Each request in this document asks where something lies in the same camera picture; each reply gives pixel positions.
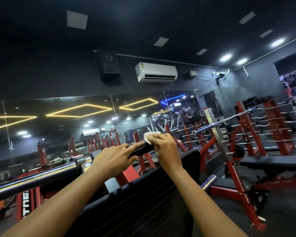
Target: ceiling molding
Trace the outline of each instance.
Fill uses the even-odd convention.
[[[204,66],[204,65],[193,64],[193,63],[187,63],[187,62],[177,62],[177,61],[170,61],[170,60],[156,59],[156,58],[143,57],[143,56],[136,56],[136,55],[127,55],[127,54],[121,54],[121,53],[116,53],[116,55],[121,55],[121,56],[126,56],[126,57],[133,57],[133,58],[142,58],[142,59],[148,59],[148,60],[154,60],[154,61],[162,61],[162,62],[171,62],[171,63],[185,64],[185,65],[192,65],[192,66],[201,66],[201,67],[209,67],[209,68],[217,68],[217,69],[229,69],[229,70],[232,70],[232,71],[235,70],[235,69],[231,69],[231,68],[214,67],[214,66]]]
[[[288,45],[289,43],[292,43],[293,41],[296,41],[296,39],[294,39],[294,40],[292,40],[292,41],[290,41],[290,42],[284,44],[283,46],[286,46],[286,45]],[[273,50],[273,51],[276,51],[276,50],[282,48],[283,46],[280,46],[279,48],[276,48],[276,49]],[[243,65],[243,66],[241,66],[241,67],[239,67],[239,68],[237,68],[236,70],[238,70],[238,69],[240,69],[240,68],[242,68],[242,67],[244,67],[244,66],[246,66],[246,65],[249,65],[249,64],[252,63],[252,62],[255,62],[256,60],[258,60],[258,59],[260,59],[260,58],[262,58],[262,57],[264,57],[264,56],[266,56],[266,55],[272,53],[273,51],[270,51],[269,53],[266,53],[265,55],[263,55],[263,56],[261,56],[261,57],[255,59],[255,60],[253,60],[253,61],[251,61],[251,62],[249,62],[249,63],[247,63],[247,64],[245,64],[245,65]]]

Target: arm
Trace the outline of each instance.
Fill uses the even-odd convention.
[[[1,237],[64,236],[98,188],[108,179],[126,170],[136,159],[128,159],[130,153],[140,147],[139,142],[105,148],[98,154],[92,166],[39,206],[26,218],[5,232]]]
[[[170,134],[152,135],[159,162],[178,188],[205,237],[248,237],[183,169],[176,143]]]

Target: white wipe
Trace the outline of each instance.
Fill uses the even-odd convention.
[[[147,139],[147,136],[150,136],[150,135],[156,135],[156,134],[160,134],[161,132],[160,131],[152,131],[152,132],[146,132],[144,134],[144,139],[145,141],[149,144],[149,145],[152,145],[152,143]]]

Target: forearm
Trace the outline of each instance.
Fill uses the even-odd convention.
[[[204,237],[247,237],[184,169],[170,174],[170,178]]]
[[[100,171],[90,168],[2,237],[64,236],[104,181]]]

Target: diamond-shaped led light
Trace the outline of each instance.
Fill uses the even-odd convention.
[[[149,101],[151,104],[149,104],[149,105],[143,104],[143,106],[138,107],[138,108],[130,108],[132,105],[136,105],[136,104],[139,104],[139,103],[142,103],[142,102],[145,102],[145,101]],[[155,105],[155,104],[158,104],[158,102],[155,101],[155,100],[153,100],[153,99],[151,99],[151,98],[147,98],[147,99],[144,99],[144,100],[136,101],[134,103],[130,103],[128,105],[120,106],[119,108],[120,109],[123,109],[123,110],[128,110],[128,111],[135,111],[135,110],[139,110],[139,109],[142,109],[144,107]]]
[[[59,115],[60,113],[64,113],[66,111],[70,111],[70,110],[75,110],[77,108],[81,108],[81,107],[84,107],[84,106],[89,106],[89,107],[94,107],[94,108],[100,108],[102,109],[101,111],[96,111],[96,112],[93,112],[93,113],[90,113],[90,114],[87,114],[87,115],[82,115],[82,116],[70,116],[70,115]],[[105,112],[105,111],[110,111],[112,110],[111,107],[105,107],[105,106],[100,106],[100,105],[92,105],[92,104],[83,104],[83,105],[77,105],[77,106],[74,106],[74,107],[71,107],[71,108],[68,108],[68,109],[64,109],[64,110],[61,110],[61,111],[56,111],[54,113],[51,113],[51,114],[47,114],[46,116],[50,116],[50,117],[73,117],[73,118],[82,118],[82,117],[85,117],[85,116],[90,116],[90,115],[96,115],[98,113],[101,113],[101,112]]]
[[[8,118],[25,118],[25,119],[21,120],[21,121],[16,121],[16,122],[13,122],[13,123],[10,123],[10,124],[0,125],[0,128],[15,125],[17,123],[21,123],[21,122],[24,122],[24,121],[28,121],[28,120],[37,118],[37,116],[0,116],[0,119],[8,119]]]

